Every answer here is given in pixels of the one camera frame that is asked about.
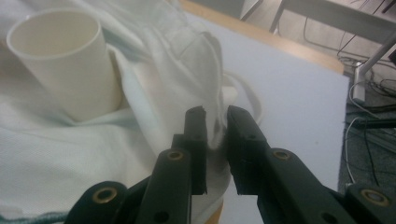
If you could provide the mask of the white patterned cloth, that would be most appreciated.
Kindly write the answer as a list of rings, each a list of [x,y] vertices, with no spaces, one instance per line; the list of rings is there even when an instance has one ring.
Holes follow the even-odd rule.
[[[121,102],[101,117],[71,119],[7,46],[16,23],[66,8],[102,26]],[[137,183],[197,105],[206,112],[208,192],[193,198],[191,219],[215,222],[231,177],[225,112],[243,84],[178,0],[0,0],[0,224],[61,219],[96,183]]]

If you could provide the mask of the white metal desk frame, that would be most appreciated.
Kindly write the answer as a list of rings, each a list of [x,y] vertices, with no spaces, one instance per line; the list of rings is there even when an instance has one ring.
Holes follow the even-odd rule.
[[[285,10],[380,44],[378,51],[355,69],[352,98],[363,103],[365,75],[396,44],[396,22],[328,0],[282,0],[271,24],[271,33],[276,32]]]

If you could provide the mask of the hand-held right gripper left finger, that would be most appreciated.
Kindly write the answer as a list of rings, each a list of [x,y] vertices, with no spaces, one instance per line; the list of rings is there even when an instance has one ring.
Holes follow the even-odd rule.
[[[202,106],[189,109],[185,114],[184,133],[175,134],[171,147],[187,150],[191,155],[191,194],[207,194],[206,152],[207,128],[206,112]]]

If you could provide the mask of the white cup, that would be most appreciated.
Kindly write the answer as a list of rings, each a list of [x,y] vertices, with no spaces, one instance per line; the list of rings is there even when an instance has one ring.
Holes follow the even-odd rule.
[[[16,23],[7,46],[75,121],[117,110],[121,89],[102,26],[77,9],[46,10]]]

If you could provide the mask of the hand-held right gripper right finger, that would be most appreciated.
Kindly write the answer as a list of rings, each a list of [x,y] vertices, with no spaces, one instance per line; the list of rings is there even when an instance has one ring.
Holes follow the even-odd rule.
[[[227,111],[227,160],[238,195],[258,195],[262,184],[262,155],[268,144],[246,109],[230,105]]]

